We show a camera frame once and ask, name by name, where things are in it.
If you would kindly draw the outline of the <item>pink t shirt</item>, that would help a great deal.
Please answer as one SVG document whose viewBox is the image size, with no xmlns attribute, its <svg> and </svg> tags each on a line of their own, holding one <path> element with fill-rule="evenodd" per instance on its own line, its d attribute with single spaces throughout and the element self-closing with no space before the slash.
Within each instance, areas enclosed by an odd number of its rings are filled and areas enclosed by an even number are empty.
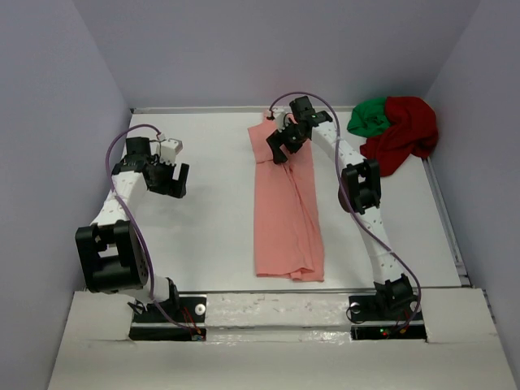
<svg viewBox="0 0 520 390">
<path fill-rule="evenodd" d="M 273 162 L 267 137 L 275 122 L 248 128 L 255 159 L 253 260 L 258 277 L 324 281 L 314 160 L 306 143 L 282 164 Z"/>
</svg>

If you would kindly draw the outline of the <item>red t shirt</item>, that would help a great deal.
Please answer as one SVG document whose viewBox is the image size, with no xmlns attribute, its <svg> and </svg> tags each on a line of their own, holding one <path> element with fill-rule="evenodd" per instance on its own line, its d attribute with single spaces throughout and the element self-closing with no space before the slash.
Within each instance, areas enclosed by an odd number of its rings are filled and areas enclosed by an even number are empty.
<svg viewBox="0 0 520 390">
<path fill-rule="evenodd" d="M 436 113 L 419 97 L 388 97 L 384 114 L 390 126 L 360 147 L 365 158 L 378 162 L 382 177 L 395 173 L 411 155 L 429 157 L 439 139 Z"/>
</svg>

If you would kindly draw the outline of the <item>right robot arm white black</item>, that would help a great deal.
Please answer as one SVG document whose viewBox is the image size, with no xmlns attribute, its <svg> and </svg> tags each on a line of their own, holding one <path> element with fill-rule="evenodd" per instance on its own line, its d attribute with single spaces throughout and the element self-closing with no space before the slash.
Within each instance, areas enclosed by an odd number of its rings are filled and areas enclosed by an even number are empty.
<svg viewBox="0 0 520 390">
<path fill-rule="evenodd" d="M 276 164 L 286 163 L 309 142 L 317 145 L 333 161 L 339 185 L 338 200 L 361 234 L 370 259 L 375 293 L 363 303 L 351 305 L 355 323 L 377 317 L 407 327 L 418 315 L 421 287 L 418 278 L 391 249 L 381 215 L 379 164 L 364 158 L 342 137 L 340 121 L 332 107 L 317 111 L 312 94 L 293 92 L 288 109 L 270 105 L 266 119 L 275 131 L 266 139 Z"/>
</svg>

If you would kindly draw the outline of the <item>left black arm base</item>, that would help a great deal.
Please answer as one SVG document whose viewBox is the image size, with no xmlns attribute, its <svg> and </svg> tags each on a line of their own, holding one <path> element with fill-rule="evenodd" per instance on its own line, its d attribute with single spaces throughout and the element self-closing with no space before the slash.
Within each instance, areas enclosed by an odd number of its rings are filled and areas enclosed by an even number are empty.
<svg viewBox="0 0 520 390">
<path fill-rule="evenodd" d="M 128 303 L 132 321 L 128 336 L 134 341 L 205 341 L 207 295 L 180 294 L 177 303 Z"/>
</svg>

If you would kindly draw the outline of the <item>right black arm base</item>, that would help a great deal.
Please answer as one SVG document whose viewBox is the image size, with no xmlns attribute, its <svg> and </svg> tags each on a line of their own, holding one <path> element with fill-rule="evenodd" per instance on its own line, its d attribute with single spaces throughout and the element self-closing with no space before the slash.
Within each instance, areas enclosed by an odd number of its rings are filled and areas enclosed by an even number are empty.
<svg viewBox="0 0 520 390">
<path fill-rule="evenodd" d="M 349 297 L 345 314 L 351 323 L 352 340 L 427 340 L 422 312 L 419 311 L 410 320 L 416 308 L 415 301 L 393 314 L 383 314 L 374 303 L 375 297 L 372 295 Z"/>
</svg>

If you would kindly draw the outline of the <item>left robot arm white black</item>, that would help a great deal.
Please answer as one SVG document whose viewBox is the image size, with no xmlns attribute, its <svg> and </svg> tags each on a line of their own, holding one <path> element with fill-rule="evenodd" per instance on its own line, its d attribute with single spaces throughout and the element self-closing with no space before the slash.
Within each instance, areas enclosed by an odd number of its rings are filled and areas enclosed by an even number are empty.
<svg viewBox="0 0 520 390">
<path fill-rule="evenodd" d="M 129 137 L 125 155 L 108 167 L 111 187 L 100 212 L 75 234 L 91 293 L 127 295 L 135 299 L 136 312 L 151 309 L 163 321 L 178 315 L 179 293 L 170 278 L 155 274 L 134 213 L 147 193 L 185 196 L 189 165 L 176 164 L 182 149 L 182 142 L 172 138 Z"/>
</svg>

